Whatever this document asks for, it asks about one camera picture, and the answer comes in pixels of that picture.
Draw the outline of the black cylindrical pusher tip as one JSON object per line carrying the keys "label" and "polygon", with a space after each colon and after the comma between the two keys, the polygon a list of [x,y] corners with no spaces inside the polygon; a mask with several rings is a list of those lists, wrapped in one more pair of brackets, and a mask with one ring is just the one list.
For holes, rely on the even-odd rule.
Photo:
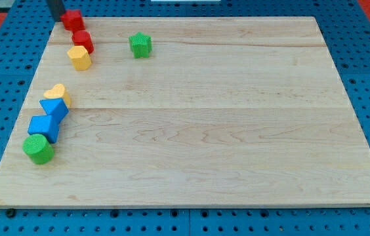
{"label": "black cylindrical pusher tip", "polygon": [[61,22],[61,16],[66,12],[63,0],[46,0],[50,14],[55,22]]}

